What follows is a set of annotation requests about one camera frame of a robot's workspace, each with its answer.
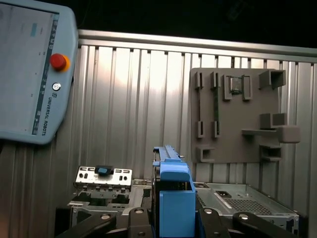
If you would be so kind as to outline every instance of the black background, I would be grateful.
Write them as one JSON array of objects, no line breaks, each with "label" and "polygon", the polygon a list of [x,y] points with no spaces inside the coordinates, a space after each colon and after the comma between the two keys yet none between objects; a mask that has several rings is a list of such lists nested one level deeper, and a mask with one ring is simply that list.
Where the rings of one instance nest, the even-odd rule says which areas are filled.
[{"label": "black background", "polygon": [[317,47],[314,1],[44,1],[70,7],[79,29]]}]

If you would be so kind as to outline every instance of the blue part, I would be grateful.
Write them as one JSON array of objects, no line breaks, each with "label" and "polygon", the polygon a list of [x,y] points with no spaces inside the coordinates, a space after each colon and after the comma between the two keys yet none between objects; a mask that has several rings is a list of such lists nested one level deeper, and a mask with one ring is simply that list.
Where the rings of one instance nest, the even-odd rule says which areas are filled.
[{"label": "blue part", "polygon": [[193,181],[191,190],[159,192],[159,236],[180,238],[195,236],[196,194]]},{"label": "blue part", "polygon": [[[5,129],[0,130],[0,139],[9,139],[34,144],[47,144],[53,139],[66,113],[78,49],[78,32],[75,15],[68,7],[34,0],[1,0],[1,3],[7,3],[18,7],[26,7],[40,11],[54,12],[58,14],[58,25],[56,28],[52,54],[59,53],[67,56],[70,60],[70,67],[65,72],[56,72],[52,69],[52,67],[49,67],[48,69],[48,76],[41,108],[42,113],[40,119],[38,120],[38,133],[36,135],[32,135],[32,133],[14,132]],[[61,84],[59,91],[54,91],[52,89],[52,85],[54,83]],[[49,117],[46,118],[48,105],[50,106]],[[19,107],[19,105],[17,105],[16,109],[21,111],[23,110],[23,106]]]},{"label": "blue part", "polygon": [[108,170],[105,169],[105,168],[99,168],[99,169],[98,169],[98,173],[99,173],[99,174],[106,174],[107,171],[108,171]]},{"label": "blue part", "polygon": [[186,163],[161,162],[160,180],[189,182],[190,171]]},{"label": "blue part", "polygon": [[153,166],[154,166],[154,167],[159,167],[159,164],[160,164],[159,161],[154,161],[154,162],[153,162]]},{"label": "blue part", "polygon": [[195,236],[196,191],[190,170],[170,146],[155,147],[160,155],[160,180],[187,182],[185,191],[159,192],[159,236],[180,238]]}]

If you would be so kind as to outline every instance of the power button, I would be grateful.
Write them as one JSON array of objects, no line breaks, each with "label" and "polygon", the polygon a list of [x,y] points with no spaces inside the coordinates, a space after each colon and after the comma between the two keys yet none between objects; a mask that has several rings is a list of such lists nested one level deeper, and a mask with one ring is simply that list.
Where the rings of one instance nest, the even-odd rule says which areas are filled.
[{"label": "power button", "polygon": [[52,86],[52,89],[54,91],[58,91],[61,88],[61,84],[60,83],[54,83]]}]

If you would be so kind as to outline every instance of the blue plastic component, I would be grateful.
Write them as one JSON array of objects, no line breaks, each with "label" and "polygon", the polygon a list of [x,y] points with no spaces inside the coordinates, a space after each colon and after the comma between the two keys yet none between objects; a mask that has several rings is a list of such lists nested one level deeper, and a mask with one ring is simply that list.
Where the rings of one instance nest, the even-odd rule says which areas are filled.
[{"label": "blue plastic component", "polygon": [[196,193],[190,170],[170,145],[154,151],[160,155],[161,181],[187,182],[187,190],[159,192],[159,237],[194,237]]},{"label": "blue plastic component", "polygon": [[107,173],[107,169],[105,169],[105,168],[99,168],[98,169],[98,174],[106,174]]},{"label": "blue plastic component", "polygon": [[[36,10],[52,13],[54,20],[52,20],[53,26],[52,28],[44,29],[44,32],[51,32],[51,40],[46,42],[48,49],[46,50],[47,58],[45,60],[45,65],[42,69],[40,69],[40,74],[45,75],[45,77],[43,76],[41,81],[36,81],[36,85],[31,85],[31,88],[27,89],[27,92],[37,90],[36,93],[34,93],[34,97],[36,97],[36,100],[33,103],[35,105],[35,110],[26,118],[25,115],[28,115],[28,111],[26,111],[28,108],[25,107],[23,103],[17,103],[16,107],[14,107],[14,109],[20,113],[17,117],[20,118],[20,115],[24,115],[24,117],[20,118],[20,120],[29,121],[29,127],[13,130],[11,127],[6,127],[5,123],[0,125],[0,139],[16,140],[34,144],[49,143],[53,139],[66,113],[78,49],[78,32],[75,15],[68,7],[34,0],[0,0],[0,4],[10,4],[16,8],[22,7],[25,8],[26,11]],[[33,24],[30,24],[29,30],[27,37],[33,39],[35,38],[34,36],[41,31],[41,27],[38,22],[34,22]],[[32,52],[35,50],[37,49],[21,48],[21,51]],[[13,57],[16,57],[17,59],[20,58],[20,53],[17,51],[12,52],[17,54]],[[70,62],[68,70],[64,72],[56,72],[50,66],[49,56],[51,55],[49,53],[59,53],[66,56]],[[34,81],[35,79],[37,80],[37,78],[29,78],[29,81]],[[61,85],[58,91],[53,90],[53,84],[55,83],[59,83]],[[26,89],[24,87],[16,87],[16,90],[16,93],[12,96],[14,100],[17,102],[25,102],[26,100],[24,95]]]}]

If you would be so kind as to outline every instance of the perforated metal sheet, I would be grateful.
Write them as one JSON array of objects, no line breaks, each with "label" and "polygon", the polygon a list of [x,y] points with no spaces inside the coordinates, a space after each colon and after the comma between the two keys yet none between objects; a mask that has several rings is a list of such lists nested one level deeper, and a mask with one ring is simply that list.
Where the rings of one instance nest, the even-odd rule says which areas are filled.
[{"label": "perforated metal sheet", "polygon": [[[0,237],[52,237],[54,208],[69,202],[79,165],[113,165],[150,178],[154,146],[171,144],[196,181],[250,183],[317,223],[317,50],[80,31],[64,122],[40,147],[6,142],[0,154]],[[192,164],[188,86],[193,67],[287,72],[280,107],[302,142],[268,164]],[[317,228],[311,225],[311,237]]]},{"label": "perforated metal sheet", "polygon": [[248,199],[225,199],[237,212],[251,212],[257,215],[272,215],[271,211],[257,201]]}]

